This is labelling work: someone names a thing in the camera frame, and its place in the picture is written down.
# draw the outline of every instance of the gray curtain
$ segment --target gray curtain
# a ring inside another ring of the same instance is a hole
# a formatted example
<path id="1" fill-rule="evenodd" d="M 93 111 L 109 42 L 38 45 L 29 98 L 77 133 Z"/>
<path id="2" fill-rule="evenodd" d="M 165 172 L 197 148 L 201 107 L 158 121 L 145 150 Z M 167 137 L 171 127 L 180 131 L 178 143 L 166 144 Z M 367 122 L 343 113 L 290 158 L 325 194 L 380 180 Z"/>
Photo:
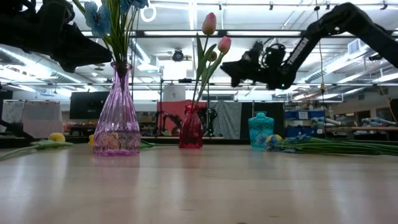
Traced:
<path id="1" fill-rule="evenodd" d="M 210 102 L 209 108 L 217 111 L 214 120 L 214 134 L 222 134 L 224 139 L 240 139 L 242 103 L 240 102 Z"/>
<path id="2" fill-rule="evenodd" d="M 1 119 L 8 123 L 17 123 L 22 121 L 22 112 L 24 110 L 24 103 L 17 102 L 3 102 Z M 0 125 L 0 132 L 5 132 L 6 127 Z"/>

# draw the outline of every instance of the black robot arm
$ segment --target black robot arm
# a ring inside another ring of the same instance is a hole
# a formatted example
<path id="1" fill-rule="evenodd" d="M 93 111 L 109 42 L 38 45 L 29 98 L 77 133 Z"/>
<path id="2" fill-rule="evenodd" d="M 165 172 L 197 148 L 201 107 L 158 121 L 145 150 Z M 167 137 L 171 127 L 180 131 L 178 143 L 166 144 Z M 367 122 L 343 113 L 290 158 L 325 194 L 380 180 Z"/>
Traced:
<path id="1" fill-rule="evenodd" d="M 256 42 L 253 48 L 237 62 L 225 62 L 221 69 L 231 77 L 231 85 L 236 87 L 241 80 L 263 82 L 268 88 L 288 89 L 294 82 L 297 70 L 319 40 L 331 35 L 349 32 L 368 44 L 379 55 L 393 66 L 398 67 L 398 43 L 391 38 L 384 28 L 373 23 L 369 16 L 351 3 L 336 6 L 332 11 L 323 15 L 318 21 L 307 27 L 302 39 L 289 57 L 283 61 L 285 46 L 274 44 L 267 47 L 264 59 L 259 64 L 259 56 L 263 54 L 262 45 Z"/>
<path id="2" fill-rule="evenodd" d="M 24 52 L 51 56 L 66 72 L 76 67 L 110 62 L 111 52 L 85 37 L 76 24 L 73 5 L 67 0 L 43 0 L 36 12 L 36 0 L 7 0 L 0 7 L 0 44 Z"/>

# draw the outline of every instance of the glass vase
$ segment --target glass vase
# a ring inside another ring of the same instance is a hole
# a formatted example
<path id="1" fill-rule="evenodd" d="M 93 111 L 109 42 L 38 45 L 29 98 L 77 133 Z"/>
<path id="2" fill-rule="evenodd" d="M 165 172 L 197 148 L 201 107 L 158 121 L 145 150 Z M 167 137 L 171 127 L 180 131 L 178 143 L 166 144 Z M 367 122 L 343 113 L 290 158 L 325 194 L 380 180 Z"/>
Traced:
<path id="1" fill-rule="evenodd" d="M 200 149 L 203 146 L 203 131 L 198 116 L 198 105 L 185 106 L 185 118 L 181 125 L 178 147 L 181 149 Z"/>
<path id="2" fill-rule="evenodd" d="M 94 133 L 97 156 L 133 156 L 139 154 L 141 134 L 129 91 L 132 65 L 111 63 L 113 85 L 105 101 Z"/>
<path id="3" fill-rule="evenodd" d="M 267 138 L 274 133 L 274 119 L 268 118 L 265 111 L 255 112 L 256 117 L 249 118 L 249 135 L 252 149 L 266 150 Z"/>

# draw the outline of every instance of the wooden table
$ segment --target wooden table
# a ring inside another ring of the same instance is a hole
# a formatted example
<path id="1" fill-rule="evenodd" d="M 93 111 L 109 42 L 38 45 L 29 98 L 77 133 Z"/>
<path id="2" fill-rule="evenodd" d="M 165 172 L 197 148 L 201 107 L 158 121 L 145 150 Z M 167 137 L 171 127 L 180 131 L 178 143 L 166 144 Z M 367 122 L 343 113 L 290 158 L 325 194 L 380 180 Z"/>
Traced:
<path id="1" fill-rule="evenodd" d="M 82 144 L 0 162 L 0 223 L 395 224 L 397 189 L 398 157 Z"/>

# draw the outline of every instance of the red glass vase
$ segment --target red glass vase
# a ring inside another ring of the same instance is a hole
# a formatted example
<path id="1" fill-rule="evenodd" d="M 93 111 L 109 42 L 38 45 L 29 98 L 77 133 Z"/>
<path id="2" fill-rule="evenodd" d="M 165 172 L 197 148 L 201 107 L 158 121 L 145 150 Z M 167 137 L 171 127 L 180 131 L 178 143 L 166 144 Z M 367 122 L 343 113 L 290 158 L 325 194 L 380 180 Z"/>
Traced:
<path id="1" fill-rule="evenodd" d="M 178 142 L 178 147 L 181 149 L 200 149 L 203 146 L 203 131 L 198 109 L 197 105 L 185 106 L 186 114 L 182 122 L 180 140 Z"/>
<path id="2" fill-rule="evenodd" d="M 129 91 L 132 65 L 112 62 L 113 85 L 105 101 L 94 133 L 97 156 L 133 156 L 139 154 L 141 134 Z"/>

